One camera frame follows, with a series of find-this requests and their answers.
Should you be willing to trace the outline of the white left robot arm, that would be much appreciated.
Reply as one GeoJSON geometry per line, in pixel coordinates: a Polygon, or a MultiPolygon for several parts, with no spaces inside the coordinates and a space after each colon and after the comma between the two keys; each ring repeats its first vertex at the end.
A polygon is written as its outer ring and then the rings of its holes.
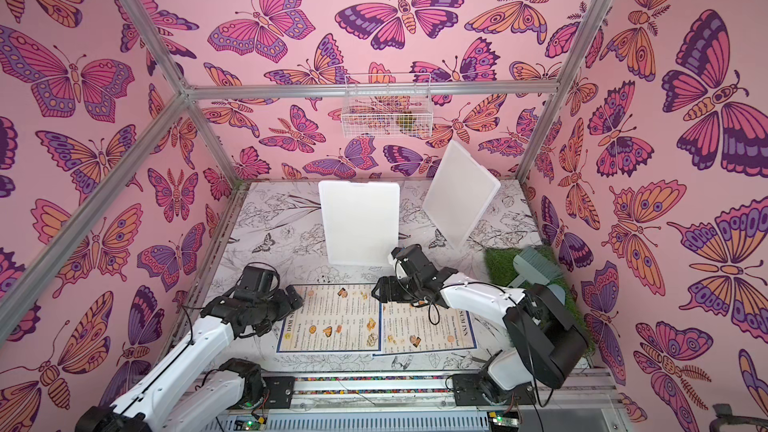
{"type": "Polygon", "coordinates": [[[107,405],[93,406],[77,431],[199,431],[232,408],[262,408],[271,398],[263,368],[229,359],[190,388],[231,343],[262,337],[300,310],[304,299],[264,263],[249,264],[236,284],[211,299],[189,333],[146,376],[107,405]]]}

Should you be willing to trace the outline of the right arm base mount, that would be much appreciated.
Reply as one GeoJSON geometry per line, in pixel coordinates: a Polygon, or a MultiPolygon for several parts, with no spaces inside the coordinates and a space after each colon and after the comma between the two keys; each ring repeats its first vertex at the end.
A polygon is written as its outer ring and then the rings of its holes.
{"type": "Polygon", "coordinates": [[[445,381],[457,406],[532,405],[533,388],[524,383],[505,391],[480,373],[451,374],[445,381]]]}

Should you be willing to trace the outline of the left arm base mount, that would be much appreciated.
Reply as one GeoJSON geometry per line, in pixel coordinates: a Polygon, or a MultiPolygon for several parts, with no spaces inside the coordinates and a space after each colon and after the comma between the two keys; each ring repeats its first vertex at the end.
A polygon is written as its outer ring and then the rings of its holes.
{"type": "Polygon", "coordinates": [[[241,409],[287,410],[294,397],[294,376],[255,376],[244,381],[241,409]]]}

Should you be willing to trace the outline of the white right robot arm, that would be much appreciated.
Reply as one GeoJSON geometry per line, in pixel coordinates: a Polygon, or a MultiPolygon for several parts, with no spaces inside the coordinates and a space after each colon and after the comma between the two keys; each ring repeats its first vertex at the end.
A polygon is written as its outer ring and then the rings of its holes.
{"type": "Polygon", "coordinates": [[[546,285],[509,288],[475,280],[437,267],[418,244],[394,248],[389,263],[394,273],[371,291],[380,303],[465,311],[507,333],[511,348],[493,354],[479,372],[453,378],[455,395],[473,391],[496,405],[512,403],[520,386],[560,389],[589,349],[584,327],[546,285]]]}

